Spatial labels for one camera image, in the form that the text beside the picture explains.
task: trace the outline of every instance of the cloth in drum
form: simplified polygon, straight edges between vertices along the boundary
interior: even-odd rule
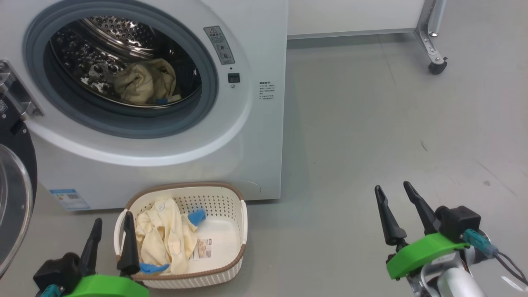
[[[176,75],[164,59],[129,64],[116,73],[114,88],[121,100],[134,104],[153,104],[155,99],[167,99],[171,103],[182,98],[173,95]]]

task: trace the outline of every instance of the floor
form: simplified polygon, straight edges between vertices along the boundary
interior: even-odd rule
[[[466,205],[481,229],[528,272],[528,2],[447,3],[439,76],[412,35],[289,43],[282,199],[249,205],[248,248],[231,282],[157,296],[412,296],[392,281],[374,197],[380,184],[408,234],[423,236],[402,183],[436,209]],[[26,240],[0,281],[33,296],[49,258],[80,253],[103,218],[98,272],[117,274],[118,212],[63,211],[39,188]],[[475,265],[489,296],[521,296],[496,261]]]

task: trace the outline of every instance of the yellow cloth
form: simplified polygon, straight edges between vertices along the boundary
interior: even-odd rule
[[[172,198],[154,202],[136,221],[140,261],[157,266],[170,264],[162,275],[185,273],[198,241],[196,229],[190,226],[187,214],[180,214]]]
[[[121,100],[134,104],[153,104],[155,99],[169,103],[182,99],[172,95],[176,88],[176,75],[172,66],[163,59],[132,63],[116,73],[114,88]]]

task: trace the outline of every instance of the teal connector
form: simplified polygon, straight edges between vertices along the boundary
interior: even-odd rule
[[[488,259],[494,258],[498,253],[496,246],[492,245],[489,240],[473,229],[467,229],[464,232],[464,241],[483,252]]]
[[[44,292],[42,292],[41,297],[60,297],[61,290],[57,285],[49,285]]]

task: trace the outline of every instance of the washing machine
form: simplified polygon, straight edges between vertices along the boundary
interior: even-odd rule
[[[68,210],[192,181],[278,199],[287,14],[287,0],[1,1],[0,95],[39,181]],[[116,77],[159,61],[123,85],[151,79],[153,95],[124,97]]]

